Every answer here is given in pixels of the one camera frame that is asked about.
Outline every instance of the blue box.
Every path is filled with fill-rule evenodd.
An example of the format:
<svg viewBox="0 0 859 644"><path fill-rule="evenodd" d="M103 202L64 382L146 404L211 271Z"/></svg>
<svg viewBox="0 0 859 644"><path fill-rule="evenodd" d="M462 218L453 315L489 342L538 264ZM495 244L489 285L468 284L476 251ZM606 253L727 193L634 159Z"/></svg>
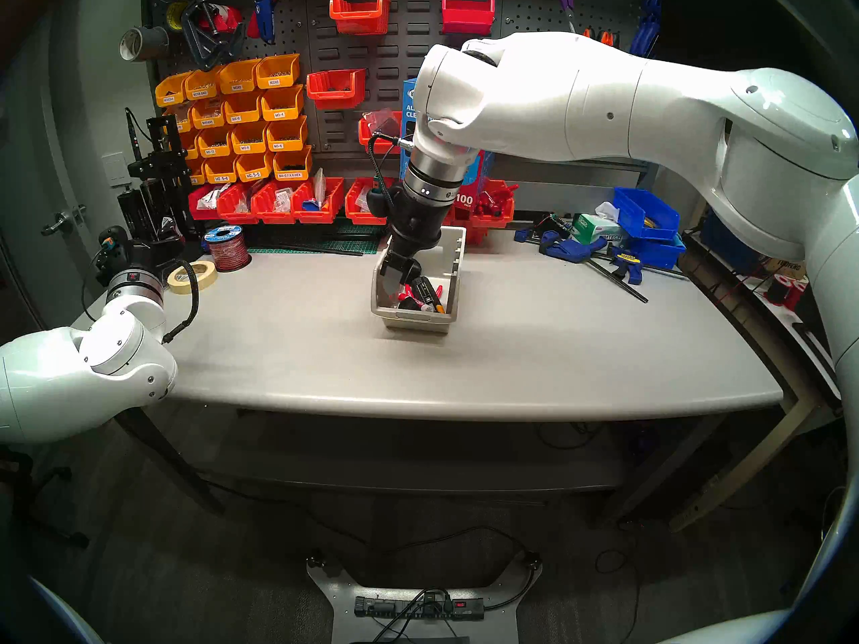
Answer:
<svg viewBox="0 0 859 644"><path fill-rule="evenodd" d="M629 237L673 242L680 227L680 215L676 210L643 189L615 188L612 205L620 210L618 223ZM653 219L658 228L645 226L646 216Z"/></svg>

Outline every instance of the tape roll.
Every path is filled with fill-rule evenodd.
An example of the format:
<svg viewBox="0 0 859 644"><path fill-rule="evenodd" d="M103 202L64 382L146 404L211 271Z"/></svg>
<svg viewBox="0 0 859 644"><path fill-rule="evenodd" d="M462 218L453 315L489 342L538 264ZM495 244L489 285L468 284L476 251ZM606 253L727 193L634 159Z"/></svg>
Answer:
<svg viewBox="0 0 859 644"><path fill-rule="evenodd" d="M197 285L200 290L209 287L217 278L217 270L215 264L210 260L195 260L191 263L194 268L194 273L197 275ZM185 271L184 267L177 267L170 272L167 277L167 283L175 294L179 296L188 296L191 294L191 278Z"/></svg>

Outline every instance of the cable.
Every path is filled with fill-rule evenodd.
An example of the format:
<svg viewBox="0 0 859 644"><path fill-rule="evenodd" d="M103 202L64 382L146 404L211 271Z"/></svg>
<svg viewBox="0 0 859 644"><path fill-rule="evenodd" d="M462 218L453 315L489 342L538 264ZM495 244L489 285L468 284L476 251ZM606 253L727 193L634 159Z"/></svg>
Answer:
<svg viewBox="0 0 859 644"><path fill-rule="evenodd" d="M546 440L546 438L544 438L543 434L540 433L540 429L543 428L544 424L546 424L546 423L540 423L540 424L534 425L534 433L537 434L537 438L540 439L540 442L543 445L552 448L552 450L578 450L580 447L586 446L593 439L595 439L597 437L597 434L603 428L603 425L600 424L593 431L588 430L587 427L585 427L585 431L581 431L581 428L577 427L576 425L582 424L582 423L568 423L569 426L571 426L572 428L575 429L575 432L577 432L577 434L581 434L582 436L586 435L586 436L588 436L588 438L586 438L586 440L584 440L583 442L577 443L577 444L572 445L572 446L559 446L559 445L556 445L555 443L552 443L549 440Z"/></svg>

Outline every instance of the blue bin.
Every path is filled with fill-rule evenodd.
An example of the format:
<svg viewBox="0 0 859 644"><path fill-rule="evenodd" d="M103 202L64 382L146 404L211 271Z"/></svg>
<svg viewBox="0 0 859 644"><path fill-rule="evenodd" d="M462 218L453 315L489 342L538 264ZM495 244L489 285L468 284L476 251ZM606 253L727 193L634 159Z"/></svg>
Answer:
<svg viewBox="0 0 859 644"><path fill-rule="evenodd" d="M614 190L612 204L618 208L618 223L629 233L629 237L660 239L673 242L680 227L680 215L664 204L659 198L643 189ZM658 228L648 228L644 218L649 216Z"/></svg>
<svg viewBox="0 0 859 644"><path fill-rule="evenodd" d="M686 251L686 245L680 239L678 234L674 234L674 240L671 243L659 242L654 239L640 239L630 237L624 244L624 249L638 256L639 260L645 265L653 265L653 267L664 267L666 270L672 270L677 264L677 259L681 253Z"/></svg>

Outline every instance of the plastic storage bin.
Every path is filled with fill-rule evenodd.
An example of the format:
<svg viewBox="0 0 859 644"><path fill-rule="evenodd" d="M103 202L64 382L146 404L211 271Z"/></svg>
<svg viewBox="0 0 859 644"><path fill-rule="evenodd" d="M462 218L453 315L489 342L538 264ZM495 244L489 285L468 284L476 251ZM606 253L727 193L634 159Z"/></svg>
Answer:
<svg viewBox="0 0 859 644"><path fill-rule="evenodd" d="M238 155L265 152L265 122L239 124L230 132L230 145Z"/></svg>
<svg viewBox="0 0 859 644"><path fill-rule="evenodd" d="M195 129L215 129L224 126L223 101L202 99L191 106L191 121Z"/></svg>
<svg viewBox="0 0 859 644"><path fill-rule="evenodd" d="M489 36L495 22L495 0L465 2L442 0L442 34Z"/></svg>
<svg viewBox="0 0 859 644"><path fill-rule="evenodd" d="M263 152L258 155L241 155L235 160L235 173L242 182L253 182L256 179L266 179L271 175L271 161L274 155Z"/></svg>
<svg viewBox="0 0 859 644"><path fill-rule="evenodd" d="M211 71L194 71L185 79L185 96L188 101L199 101L218 96L218 74L223 66Z"/></svg>
<svg viewBox="0 0 859 644"><path fill-rule="evenodd" d="M233 149L230 145L230 128L219 126L217 129L205 129L197 134L197 149L205 159L215 156L230 156Z"/></svg>
<svg viewBox="0 0 859 644"><path fill-rule="evenodd" d="M391 0L358 4L331 0L328 15L337 23L337 31L341 34L387 34L390 8Z"/></svg>
<svg viewBox="0 0 859 644"><path fill-rule="evenodd" d="M307 115L298 119L270 122L265 128L265 144L272 152L294 152L307 141Z"/></svg>
<svg viewBox="0 0 859 644"><path fill-rule="evenodd" d="M302 184L307 183L280 182L276 179L266 182L265 186L253 194L253 198L251 198L251 212L253 212L256 218L261 219L263 223L295 223L296 218L292 216L292 203L290 203L289 212L274 211L274 203L278 191L286 188L295 191Z"/></svg>
<svg viewBox="0 0 859 644"><path fill-rule="evenodd" d="M262 92L245 92L228 96L223 103L223 119L227 124L257 122L263 116Z"/></svg>
<svg viewBox="0 0 859 644"><path fill-rule="evenodd" d="M390 186L394 183L393 177L385 177L385 184ZM373 216L369 212L365 212L358 207L358 196L361 191L372 189L375 185L375 180L372 177L356 178L349 191L346 193L346 216L351 219L352 223L359 226L384 226L387 219L380 219L378 216Z"/></svg>
<svg viewBox="0 0 859 644"><path fill-rule="evenodd" d="M402 122L402 119L403 119L402 110L393 111L393 116L395 118L397 118L398 124L400 122ZM361 118L360 120L358 120L358 142L364 146L364 149L366 149L367 146L369 145L371 135L373 135L373 134L370 133L370 127L367 124L367 120L364 118ZM390 148L390 147L391 147L390 141L379 139L373 145L373 153L377 154L377 155L386 154L386 153L388 153L388 148ZM394 145L394 147L391 149L391 154L392 155L398 155L399 154L399 145Z"/></svg>
<svg viewBox="0 0 859 644"><path fill-rule="evenodd" d="M251 200L253 192L252 184L238 182L233 184L229 189L217 197L217 215L221 219L226 219L230 223L256 223L258 218L253 214ZM236 212L235 206L241 198L247 201L247 212Z"/></svg>
<svg viewBox="0 0 859 644"><path fill-rule="evenodd" d="M235 158L235 155L231 155L206 159L203 164L206 181L209 184L235 182L238 179L238 175L235 173Z"/></svg>
<svg viewBox="0 0 859 644"><path fill-rule="evenodd" d="M257 87L292 87L298 80L298 54L272 55L263 59L254 71Z"/></svg>
<svg viewBox="0 0 859 644"><path fill-rule="evenodd" d="M618 187L614 190L612 204L618 208L618 223L629 237L671 242L680 227L680 215L643 189ZM655 222L656 228L644 225L646 216Z"/></svg>
<svg viewBox="0 0 859 644"><path fill-rule="evenodd" d="M296 152L278 152L274 157L275 179L307 179L310 176L310 145Z"/></svg>
<svg viewBox="0 0 859 644"><path fill-rule="evenodd" d="M672 242L657 242L653 239L630 237L626 248L634 253L645 265L664 267L672 270L677 259L686 251L686 245L678 234L674 234Z"/></svg>
<svg viewBox="0 0 859 644"><path fill-rule="evenodd" d="M292 216L301 223L333 223L343 207L343 178L325 178L325 202L319 211L303 210L302 203L313 197L313 180L298 187L292 196Z"/></svg>
<svg viewBox="0 0 859 644"><path fill-rule="evenodd" d="M253 92L256 88L254 71L261 60L245 59L224 66L218 73L218 86L223 95L234 95L240 92Z"/></svg>
<svg viewBox="0 0 859 644"><path fill-rule="evenodd" d="M192 73L188 71L164 78L155 88L155 103L161 107L182 103L185 100L185 79Z"/></svg>
<svg viewBox="0 0 859 644"><path fill-rule="evenodd" d="M364 100L366 69L337 69L307 74L307 98L317 110L354 108Z"/></svg>
<svg viewBox="0 0 859 644"><path fill-rule="evenodd" d="M274 122L278 119L298 119L304 108L303 85L269 89L263 94L263 119Z"/></svg>
<svg viewBox="0 0 859 644"><path fill-rule="evenodd" d="M420 252L421 269L436 288L442 284L441 302L445 313L419 312L397 309L396 296L393 302L385 291L380 274L382 262L388 249L379 256L370 285L370 311L379 316L388 327L404 327L410 330L448 332L456 321L457 304L460 299L460 267L466 252L466 230L460 226L442 226L442 238L433 249Z"/></svg>

